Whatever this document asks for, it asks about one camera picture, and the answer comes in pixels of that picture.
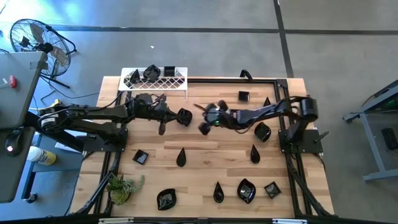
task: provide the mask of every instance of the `concrete floor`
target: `concrete floor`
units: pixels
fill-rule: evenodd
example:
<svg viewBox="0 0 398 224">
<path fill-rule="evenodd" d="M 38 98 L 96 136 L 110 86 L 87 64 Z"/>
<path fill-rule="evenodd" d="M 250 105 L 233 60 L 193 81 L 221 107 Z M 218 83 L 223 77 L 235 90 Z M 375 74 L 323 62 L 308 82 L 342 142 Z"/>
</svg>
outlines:
<svg viewBox="0 0 398 224">
<path fill-rule="evenodd" d="M 280 7 L 286 29 L 398 30 L 398 2 L 394 0 L 280 0 Z M 8 32 L 12 23 L 23 17 L 74 26 L 278 27 L 271 0 L 14 0 L 0 14 L 0 48 L 12 51 Z M 189 67 L 190 75 L 199 76 L 236 77 L 245 68 L 254 77 L 286 77 L 279 34 L 62 34 L 74 41 L 79 51 L 59 79 L 72 86 L 68 91 L 59 88 L 70 96 L 99 91 L 102 77 L 119 75 L 123 67 L 152 63 Z M 330 131 L 323 147 L 335 213 L 345 218 L 397 222 L 398 178 L 363 182 L 363 175 L 377 171 L 376 163 L 362 125 L 345 124 L 341 117 L 397 78 L 398 36 L 287 35 L 287 44 L 294 76 L 304 78 L 307 91 L 318 100 L 320 119 L 316 125 L 320 131 Z M 39 83 L 35 92 L 39 107 L 43 104 L 38 99 L 49 91 L 46 83 Z M 49 105 L 56 98 L 96 103 L 96 96 L 70 100 L 59 94 L 46 98 L 45 103 Z M 76 174 L 57 172 L 37 177 L 34 188 L 42 201 L 28 205 L 16 199 L 1 204 L 0 210 L 8 212 L 0 213 L 0 219 L 63 215 Z M 16 212 L 21 207 L 29 212 Z"/>
</svg>

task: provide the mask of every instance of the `green plant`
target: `green plant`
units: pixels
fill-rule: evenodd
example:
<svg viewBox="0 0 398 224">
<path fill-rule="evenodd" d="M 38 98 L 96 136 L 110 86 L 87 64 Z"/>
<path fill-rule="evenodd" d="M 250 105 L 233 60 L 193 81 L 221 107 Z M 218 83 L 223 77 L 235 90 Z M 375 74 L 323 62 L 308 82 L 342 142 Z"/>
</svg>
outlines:
<svg viewBox="0 0 398 224">
<path fill-rule="evenodd" d="M 106 190 L 110 192 L 111 200 L 115 205 L 122 205 L 130 197 L 131 193 L 137 192 L 142 188 L 145 177 L 142 175 L 138 186 L 134 186 L 132 180 L 123 180 L 123 174 L 118 178 L 114 174 L 110 177 Z"/>
</svg>

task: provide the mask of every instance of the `white dish rack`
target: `white dish rack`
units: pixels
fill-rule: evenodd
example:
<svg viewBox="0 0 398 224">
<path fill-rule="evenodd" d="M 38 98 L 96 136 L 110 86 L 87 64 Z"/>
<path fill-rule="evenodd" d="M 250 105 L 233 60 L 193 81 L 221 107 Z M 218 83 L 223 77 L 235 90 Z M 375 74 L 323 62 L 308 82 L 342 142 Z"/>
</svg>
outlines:
<svg viewBox="0 0 398 224">
<path fill-rule="evenodd" d="M 130 82 L 132 74 L 138 69 L 140 81 Z M 122 68 L 119 91 L 169 91 L 177 90 L 185 92 L 188 98 L 188 68 L 175 67 L 174 77 L 165 77 L 164 68 L 160 69 L 160 76 L 156 81 L 144 80 L 143 73 L 146 68 Z"/>
</svg>

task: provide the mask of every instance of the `wooden table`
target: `wooden table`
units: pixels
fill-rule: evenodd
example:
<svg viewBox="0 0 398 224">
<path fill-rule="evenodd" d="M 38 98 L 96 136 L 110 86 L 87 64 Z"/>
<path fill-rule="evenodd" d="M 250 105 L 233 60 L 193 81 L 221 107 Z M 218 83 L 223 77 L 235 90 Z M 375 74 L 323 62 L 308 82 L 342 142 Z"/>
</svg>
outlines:
<svg viewBox="0 0 398 224">
<path fill-rule="evenodd" d="M 290 95 L 306 95 L 301 78 L 287 79 Z M 117 95 L 119 77 L 104 77 L 98 106 L 104 106 Z M 203 121 L 201 111 L 193 106 L 198 103 L 206 106 L 225 100 L 230 108 L 254 109 L 262 107 L 268 96 L 275 103 L 274 87 L 270 84 L 220 84 L 189 83 L 188 99 L 183 91 L 168 91 L 167 104 L 173 111 L 185 108 L 193 113 L 189 127 L 177 122 L 167 124 L 163 136 L 157 134 L 159 123 L 143 119 L 128 124 L 129 139 L 126 151 L 122 153 L 119 174 L 125 179 L 139 182 L 145 175 L 143 189 L 132 195 L 121 206 L 114 206 L 112 216 L 129 217 L 221 217 L 221 218 L 291 218 L 294 217 L 292 199 L 287 178 L 285 157 L 280 153 L 277 118 L 265 120 L 272 134 L 267 142 L 260 142 L 254 136 L 254 128 L 246 134 L 238 134 L 225 128 L 213 128 L 203 136 L 198 125 Z M 238 102 L 238 91 L 250 92 L 250 102 Z M 257 147 L 261 161 L 250 161 L 252 145 Z M 187 163 L 180 168 L 176 158 L 182 147 L 185 148 Z M 137 149 L 149 153 L 144 166 L 132 161 Z M 96 152 L 87 158 L 81 167 L 72 201 L 71 212 L 77 211 L 89 199 L 98 185 L 103 163 L 103 152 Z M 333 213 L 328 183 L 319 159 L 312 154 L 303 154 L 303 164 L 307 185 L 324 208 Z M 236 195 L 236 189 L 244 178 L 257 188 L 256 197 L 247 205 Z M 225 198 L 222 203 L 213 200 L 217 181 L 223 188 Z M 271 200 L 264 186 L 275 181 L 282 195 Z M 177 204 L 166 211 L 157 210 L 156 196 L 167 188 L 175 188 Z M 298 190 L 300 208 L 304 210 L 301 190 Z M 103 197 L 102 209 L 107 197 Z"/>
</svg>

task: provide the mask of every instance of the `black robotic arm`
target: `black robotic arm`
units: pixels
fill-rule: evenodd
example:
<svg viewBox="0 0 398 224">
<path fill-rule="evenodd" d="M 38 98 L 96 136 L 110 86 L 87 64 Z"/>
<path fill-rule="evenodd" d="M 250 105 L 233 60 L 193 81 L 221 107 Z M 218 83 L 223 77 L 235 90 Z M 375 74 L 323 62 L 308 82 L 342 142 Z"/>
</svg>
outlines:
<svg viewBox="0 0 398 224">
<path fill-rule="evenodd" d="M 115 107 L 89 107 L 81 105 L 56 105 L 40 111 L 40 126 L 46 133 L 58 133 L 65 129 L 98 135 L 105 143 L 119 141 L 120 133 L 125 126 L 136 118 L 160 122 L 159 134 L 165 133 L 165 124 L 177 120 L 188 126 L 192 113 L 183 108 L 174 113 L 166 103 L 166 96 L 152 96 L 142 93 Z M 111 120 L 105 123 L 92 123 L 86 119 Z"/>
<path fill-rule="evenodd" d="M 199 130 L 204 135 L 210 132 L 212 126 L 245 133 L 258 121 L 278 116 L 291 116 L 296 123 L 288 129 L 286 138 L 288 142 L 298 142 L 302 139 L 303 131 L 308 123 L 314 122 L 318 118 L 317 101 L 311 97 L 293 96 L 256 110 L 232 110 L 223 100 L 220 100 L 217 105 L 212 103 L 206 108 L 195 105 L 203 110 L 205 122 L 199 125 Z"/>
</svg>

